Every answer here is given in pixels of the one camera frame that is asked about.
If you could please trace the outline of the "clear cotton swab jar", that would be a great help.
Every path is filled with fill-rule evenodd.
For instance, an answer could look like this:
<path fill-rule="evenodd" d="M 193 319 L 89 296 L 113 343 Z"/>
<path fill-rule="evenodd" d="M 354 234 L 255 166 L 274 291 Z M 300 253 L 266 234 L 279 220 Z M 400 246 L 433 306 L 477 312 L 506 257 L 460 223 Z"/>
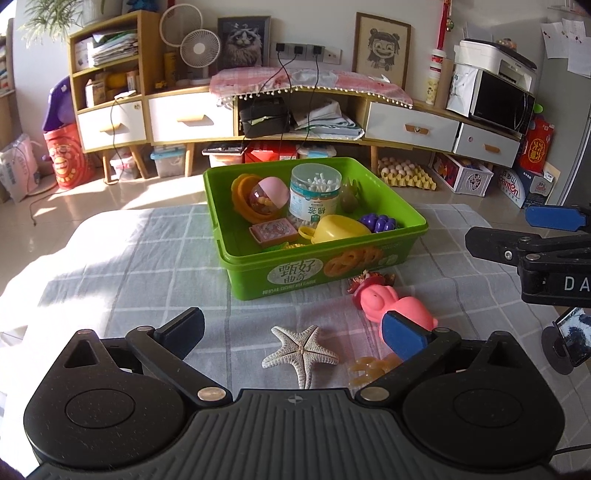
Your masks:
<path fill-rule="evenodd" d="M 294 227 L 313 227 L 327 215 L 337 213 L 342 174 L 320 163 L 298 163 L 290 176 L 287 219 Z"/>

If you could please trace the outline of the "pink lace cover cloth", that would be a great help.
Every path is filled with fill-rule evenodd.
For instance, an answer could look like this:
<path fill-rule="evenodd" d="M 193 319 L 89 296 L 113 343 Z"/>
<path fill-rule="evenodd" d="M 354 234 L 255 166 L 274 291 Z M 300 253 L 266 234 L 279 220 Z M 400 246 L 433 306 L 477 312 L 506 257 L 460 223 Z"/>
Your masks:
<path fill-rule="evenodd" d="M 211 77 L 209 90 L 219 98 L 315 90 L 373 97 L 413 109 L 413 99 L 394 83 L 356 72 L 308 68 L 243 67 L 225 69 Z"/>

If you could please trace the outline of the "white round fan guard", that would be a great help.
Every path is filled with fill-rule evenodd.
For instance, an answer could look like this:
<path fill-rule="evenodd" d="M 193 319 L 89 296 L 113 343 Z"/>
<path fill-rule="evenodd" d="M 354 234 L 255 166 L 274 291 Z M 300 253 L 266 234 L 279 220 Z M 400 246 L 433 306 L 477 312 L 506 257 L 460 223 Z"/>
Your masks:
<path fill-rule="evenodd" d="M 161 40 L 169 47 L 179 47 L 184 37 L 202 28 L 204 19 L 197 6 L 177 3 L 167 8 L 159 22 Z"/>

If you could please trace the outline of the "pink rectangular box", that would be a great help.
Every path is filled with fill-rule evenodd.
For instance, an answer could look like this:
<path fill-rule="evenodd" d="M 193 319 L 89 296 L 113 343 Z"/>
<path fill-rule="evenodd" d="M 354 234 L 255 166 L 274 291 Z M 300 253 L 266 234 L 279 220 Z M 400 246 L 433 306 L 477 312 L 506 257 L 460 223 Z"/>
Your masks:
<path fill-rule="evenodd" d="M 262 248 L 273 247 L 284 242 L 294 242 L 298 231 L 287 218 L 280 218 L 249 227 L 254 241 Z"/>

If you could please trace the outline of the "white starfish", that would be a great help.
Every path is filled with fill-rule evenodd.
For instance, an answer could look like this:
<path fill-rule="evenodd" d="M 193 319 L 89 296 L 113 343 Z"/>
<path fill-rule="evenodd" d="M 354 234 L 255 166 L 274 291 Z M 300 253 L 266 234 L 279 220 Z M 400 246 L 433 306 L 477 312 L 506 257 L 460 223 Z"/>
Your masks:
<path fill-rule="evenodd" d="M 314 383 L 314 369 L 317 364 L 338 365 L 339 356 L 318 343 L 321 329 L 311 325 L 301 332 L 291 331 L 280 326 L 273 326 L 270 332 L 280 340 L 280 349 L 266 356 L 262 361 L 263 369 L 270 369 L 283 364 L 294 368 L 297 385 L 301 390 L 311 389 Z"/>

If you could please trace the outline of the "framed cartoon girl picture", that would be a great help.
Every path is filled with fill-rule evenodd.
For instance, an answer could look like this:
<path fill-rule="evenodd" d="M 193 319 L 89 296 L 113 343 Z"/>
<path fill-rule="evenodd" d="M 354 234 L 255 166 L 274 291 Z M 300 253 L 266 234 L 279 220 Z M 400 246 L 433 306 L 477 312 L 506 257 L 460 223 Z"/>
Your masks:
<path fill-rule="evenodd" d="M 353 72 L 386 78 L 406 87 L 412 26 L 377 15 L 356 13 Z"/>

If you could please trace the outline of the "framed cat picture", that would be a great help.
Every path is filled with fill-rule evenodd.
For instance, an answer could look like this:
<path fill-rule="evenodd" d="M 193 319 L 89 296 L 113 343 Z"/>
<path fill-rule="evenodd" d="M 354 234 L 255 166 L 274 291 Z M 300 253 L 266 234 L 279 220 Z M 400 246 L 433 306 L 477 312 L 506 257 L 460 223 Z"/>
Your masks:
<path fill-rule="evenodd" d="M 270 16 L 219 18 L 221 54 L 217 70 L 266 66 L 270 56 L 270 21 Z"/>

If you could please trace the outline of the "potted green plant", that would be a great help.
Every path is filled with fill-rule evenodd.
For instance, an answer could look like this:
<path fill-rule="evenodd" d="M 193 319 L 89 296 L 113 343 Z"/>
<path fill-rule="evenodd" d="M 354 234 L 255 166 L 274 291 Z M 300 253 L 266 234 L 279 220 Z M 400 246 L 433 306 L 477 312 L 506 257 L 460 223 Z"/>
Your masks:
<path fill-rule="evenodd" d="M 25 3 L 25 22 L 20 27 L 27 47 L 66 40 L 74 27 L 83 27 L 100 19 L 106 1 L 31 0 Z"/>

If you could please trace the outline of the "white desk fan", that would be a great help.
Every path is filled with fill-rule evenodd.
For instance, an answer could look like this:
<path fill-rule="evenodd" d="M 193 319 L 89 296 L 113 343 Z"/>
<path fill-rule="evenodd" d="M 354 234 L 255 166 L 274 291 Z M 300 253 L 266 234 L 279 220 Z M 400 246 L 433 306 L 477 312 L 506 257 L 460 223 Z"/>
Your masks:
<path fill-rule="evenodd" d="M 221 40 L 211 30 L 193 30 L 183 38 L 179 53 L 188 67 L 189 83 L 194 86 L 206 85 L 211 80 L 209 67 L 221 53 Z"/>

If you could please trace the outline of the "black bag on shelf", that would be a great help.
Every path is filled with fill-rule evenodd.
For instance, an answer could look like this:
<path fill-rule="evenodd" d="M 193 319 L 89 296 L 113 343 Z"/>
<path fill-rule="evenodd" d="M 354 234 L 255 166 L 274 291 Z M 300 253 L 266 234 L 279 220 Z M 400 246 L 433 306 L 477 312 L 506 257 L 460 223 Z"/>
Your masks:
<path fill-rule="evenodd" d="M 290 110 L 280 97 L 246 102 L 238 117 L 246 138 L 279 135 L 290 129 Z"/>

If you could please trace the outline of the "black microwave oven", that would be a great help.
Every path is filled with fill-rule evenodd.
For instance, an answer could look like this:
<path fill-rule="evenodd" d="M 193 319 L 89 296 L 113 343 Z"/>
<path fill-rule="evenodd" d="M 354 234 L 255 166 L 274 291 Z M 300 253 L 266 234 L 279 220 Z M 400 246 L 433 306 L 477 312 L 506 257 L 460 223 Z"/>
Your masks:
<path fill-rule="evenodd" d="M 535 97 L 487 70 L 455 64 L 447 109 L 495 128 L 524 135 L 533 115 Z"/>

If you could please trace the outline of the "wooden tv cabinet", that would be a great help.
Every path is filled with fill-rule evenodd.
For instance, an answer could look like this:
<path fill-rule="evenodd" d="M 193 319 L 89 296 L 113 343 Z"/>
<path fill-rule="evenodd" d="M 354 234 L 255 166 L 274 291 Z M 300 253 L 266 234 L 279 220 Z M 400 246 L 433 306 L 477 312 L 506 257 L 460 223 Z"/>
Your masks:
<path fill-rule="evenodd" d="M 136 11 L 84 28 L 69 39 L 69 61 L 75 63 L 78 44 L 93 34 L 129 27 L 137 34 L 138 52 L 102 66 L 70 68 L 72 101 L 76 124 L 85 153 L 105 153 L 119 147 L 136 150 L 140 145 L 183 145 L 185 171 L 192 171 L 194 147 L 212 142 L 286 141 L 298 144 L 356 144 L 370 148 L 372 159 L 381 148 L 423 149 L 443 152 L 498 166 L 512 167 L 520 147 L 519 139 L 486 125 L 421 102 L 408 109 L 377 101 L 373 97 L 315 90 L 290 90 L 250 96 L 219 98 L 209 84 L 158 91 L 164 77 L 164 43 L 156 32 L 160 17 Z M 139 90 L 122 99 L 90 105 L 85 99 L 88 81 L 99 73 L 137 70 Z M 246 138 L 238 112 L 253 99 L 283 98 L 290 110 L 287 133 Z M 311 125 L 297 128 L 294 116 L 307 113 L 325 100 L 335 100 L 342 114 L 360 127 L 359 134 L 318 132 Z"/>

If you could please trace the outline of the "yellow plastic toy cup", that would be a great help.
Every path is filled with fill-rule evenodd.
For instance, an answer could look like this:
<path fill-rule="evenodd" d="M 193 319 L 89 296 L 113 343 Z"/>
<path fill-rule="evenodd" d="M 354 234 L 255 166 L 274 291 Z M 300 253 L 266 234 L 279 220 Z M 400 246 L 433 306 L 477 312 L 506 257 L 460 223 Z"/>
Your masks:
<path fill-rule="evenodd" d="M 346 240 L 372 234 L 360 221 L 342 216 L 327 215 L 318 221 L 317 227 L 301 225 L 298 228 L 301 238 L 311 244 L 320 244 L 329 241 Z"/>

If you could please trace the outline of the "pink capsule ball toy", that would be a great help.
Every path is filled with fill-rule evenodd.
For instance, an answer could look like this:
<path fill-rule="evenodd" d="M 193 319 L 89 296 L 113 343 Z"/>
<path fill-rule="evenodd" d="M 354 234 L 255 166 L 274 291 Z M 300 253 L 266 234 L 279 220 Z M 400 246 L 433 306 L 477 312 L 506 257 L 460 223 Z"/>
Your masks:
<path fill-rule="evenodd" d="M 280 211 L 289 200 L 287 185 L 277 177 L 264 177 L 249 193 L 249 206 L 261 215 Z"/>

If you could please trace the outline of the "white patterned storage box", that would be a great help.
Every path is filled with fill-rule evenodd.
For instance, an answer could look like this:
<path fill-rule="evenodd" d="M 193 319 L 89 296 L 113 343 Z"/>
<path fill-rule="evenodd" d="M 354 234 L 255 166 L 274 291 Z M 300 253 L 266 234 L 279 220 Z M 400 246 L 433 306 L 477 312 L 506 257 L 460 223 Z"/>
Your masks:
<path fill-rule="evenodd" d="M 485 197 L 494 173 L 476 160 L 456 159 L 437 152 L 430 168 L 455 194 Z"/>

